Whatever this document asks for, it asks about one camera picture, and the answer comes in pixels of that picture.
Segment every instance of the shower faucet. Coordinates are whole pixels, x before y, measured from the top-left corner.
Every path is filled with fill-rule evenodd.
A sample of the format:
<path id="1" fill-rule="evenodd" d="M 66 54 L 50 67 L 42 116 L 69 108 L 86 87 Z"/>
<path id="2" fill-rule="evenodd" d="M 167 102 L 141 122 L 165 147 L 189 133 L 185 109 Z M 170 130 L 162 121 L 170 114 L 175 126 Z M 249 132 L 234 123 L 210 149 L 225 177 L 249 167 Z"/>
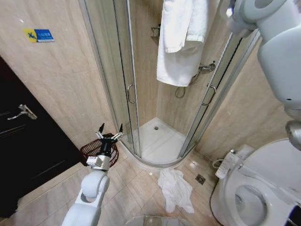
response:
<path id="1" fill-rule="evenodd" d="M 213 61 L 209 65 L 204 65 L 204 64 L 200 63 L 200 65 L 198 67 L 198 71 L 202 72 L 202 74 L 207 74 L 207 73 L 214 71 L 215 68 L 216 68 L 215 61 Z"/>

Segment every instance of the hanging towel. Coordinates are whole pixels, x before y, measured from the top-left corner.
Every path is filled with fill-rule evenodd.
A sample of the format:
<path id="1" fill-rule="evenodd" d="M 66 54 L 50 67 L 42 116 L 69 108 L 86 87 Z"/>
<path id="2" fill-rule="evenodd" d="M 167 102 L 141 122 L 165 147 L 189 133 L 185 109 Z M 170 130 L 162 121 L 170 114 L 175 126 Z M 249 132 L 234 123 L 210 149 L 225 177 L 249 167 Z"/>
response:
<path id="1" fill-rule="evenodd" d="M 214 0 L 164 0 L 157 80 L 178 87 L 189 85 L 198 71 L 215 5 Z"/>
<path id="2" fill-rule="evenodd" d="M 193 0 L 164 0 L 164 29 L 160 34 L 164 33 L 165 52 L 175 53 L 184 47 L 193 11 L 192 2 Z"/>
<path id="3" fill-rule="evenodd" d="M 194 213 L 190 195 L 191 185 L 183 179 L 183 173 L 174 169 L 163 169 L 160 172 L 158 185 L 165 197 L 166 212 L 174 211 L 175 206 L 182 207 L 187 213 Z"/>

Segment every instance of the sign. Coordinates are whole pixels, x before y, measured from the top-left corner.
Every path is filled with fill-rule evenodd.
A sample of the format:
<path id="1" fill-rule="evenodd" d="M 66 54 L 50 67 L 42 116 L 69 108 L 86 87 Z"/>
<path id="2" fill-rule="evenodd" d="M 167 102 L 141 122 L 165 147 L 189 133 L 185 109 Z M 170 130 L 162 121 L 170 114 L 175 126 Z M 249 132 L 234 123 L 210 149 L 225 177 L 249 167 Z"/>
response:
<path id="1" fill-rule="evenodd" d="M 34 42 L 52 42 L 53 37 L 48 29 L 23 29 L 26 37 L 32 43 Z"/>

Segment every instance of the shower drain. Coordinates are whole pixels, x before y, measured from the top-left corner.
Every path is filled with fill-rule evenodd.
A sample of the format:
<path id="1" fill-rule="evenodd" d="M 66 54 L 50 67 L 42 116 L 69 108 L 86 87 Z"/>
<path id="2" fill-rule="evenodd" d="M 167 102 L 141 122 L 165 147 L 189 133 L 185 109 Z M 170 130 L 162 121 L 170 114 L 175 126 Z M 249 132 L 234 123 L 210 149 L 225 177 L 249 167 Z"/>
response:
<path id="1" fill-rule="evenodd" d="M 197 177 L 196 177 L 196 180 L 201 184 L 203 185 L 205 183 L 205 177 L 203 177 L 202 175 L 198 174 Z"/>

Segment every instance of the tiled floor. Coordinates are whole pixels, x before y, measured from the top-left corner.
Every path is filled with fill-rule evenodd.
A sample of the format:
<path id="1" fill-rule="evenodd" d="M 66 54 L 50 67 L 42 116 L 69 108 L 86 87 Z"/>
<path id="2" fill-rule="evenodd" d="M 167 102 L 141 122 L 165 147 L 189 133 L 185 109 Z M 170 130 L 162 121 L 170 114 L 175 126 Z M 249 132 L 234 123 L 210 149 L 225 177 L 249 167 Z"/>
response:
<path id="1" fill-rule="evenodd" d="M 118 148 L 119 160 L 108 173 L 111 181 L 102 204 L 99 226 L 123 226 L 132 217 L 144 214 L 185 218 L 194 226 L 218 225 L 209 207 L 216 179 L 207 161 L 192 153 L 178 167 L 184 173 L 184 179 L 193 186 L 191 201 L 195 213 L 188 214 L 181 208 L 166 213 L 165 199 L 157 185 L 158 173 L 140 169 L 124 154 L 120 145 Z M 20 207 L 0 226 L 60 226 L 75 202 L 81 180 L 89 172 L 89 168 L 80 168 L 66 180 Z M 198 173 L 206 178 L 203 186 L 194 179 Z"/>

